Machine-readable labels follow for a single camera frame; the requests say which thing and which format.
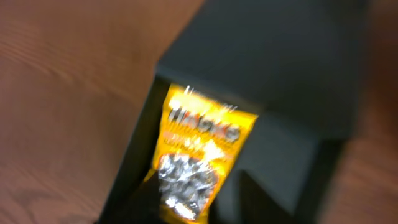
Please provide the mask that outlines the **yellow sunflower seed bag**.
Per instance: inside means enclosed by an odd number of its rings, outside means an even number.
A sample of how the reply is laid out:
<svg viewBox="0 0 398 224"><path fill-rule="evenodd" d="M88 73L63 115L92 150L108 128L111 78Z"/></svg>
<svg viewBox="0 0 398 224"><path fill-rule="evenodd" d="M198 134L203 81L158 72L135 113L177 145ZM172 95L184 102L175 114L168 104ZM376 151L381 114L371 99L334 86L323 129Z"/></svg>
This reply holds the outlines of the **yellow sunflower seed bag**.
<svg viewBox="0 0 398 224"><path fill-rule="evenodd" d="M159 178L166 223L208 223L209 207L231 172L258 116L171 84L145 180Z"/></svg>

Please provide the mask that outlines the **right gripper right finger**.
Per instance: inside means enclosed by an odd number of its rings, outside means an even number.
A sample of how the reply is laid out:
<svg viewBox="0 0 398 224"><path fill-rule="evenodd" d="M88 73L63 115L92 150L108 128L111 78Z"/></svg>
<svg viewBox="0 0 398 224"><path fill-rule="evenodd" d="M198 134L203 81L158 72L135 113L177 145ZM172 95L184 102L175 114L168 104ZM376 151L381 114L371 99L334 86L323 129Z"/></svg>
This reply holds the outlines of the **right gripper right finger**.
<svg viewBox="0 0 398 224"><path fill-rule="evenodd" d="M292 224L292 216L280 207L246 172L239 174L239 214L243 224Z"/></svg>

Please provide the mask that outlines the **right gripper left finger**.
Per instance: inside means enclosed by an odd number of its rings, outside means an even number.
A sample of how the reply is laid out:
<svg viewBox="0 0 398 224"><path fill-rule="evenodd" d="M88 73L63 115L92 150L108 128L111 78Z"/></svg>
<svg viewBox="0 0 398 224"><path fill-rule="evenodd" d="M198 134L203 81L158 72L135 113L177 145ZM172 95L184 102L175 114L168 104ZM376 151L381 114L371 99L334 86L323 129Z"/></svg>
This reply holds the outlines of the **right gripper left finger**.
<svg viewBox="0 0 398 224"><path fill-rule="evenodd" d="M127 201L121 223L164 224L160 217L159 186L158 174L153 174Z"/></svg>

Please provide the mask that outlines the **black gift box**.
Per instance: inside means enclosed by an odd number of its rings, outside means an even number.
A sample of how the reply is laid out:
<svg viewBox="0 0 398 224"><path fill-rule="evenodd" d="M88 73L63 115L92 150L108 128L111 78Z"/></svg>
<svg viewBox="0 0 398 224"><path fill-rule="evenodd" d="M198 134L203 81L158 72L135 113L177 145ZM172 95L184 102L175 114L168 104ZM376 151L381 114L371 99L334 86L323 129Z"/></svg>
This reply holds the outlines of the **black gift box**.
<svg viewBox="0 0 398 224"><path fill-rule="evenodd" d="M358 118L368 9L368 0L205 2L156 65L98 221L121 221L149 170L161 102L176 82L259 114L210 208L213 223L241 223L241 171L293 222L318 223Z"/></svg>

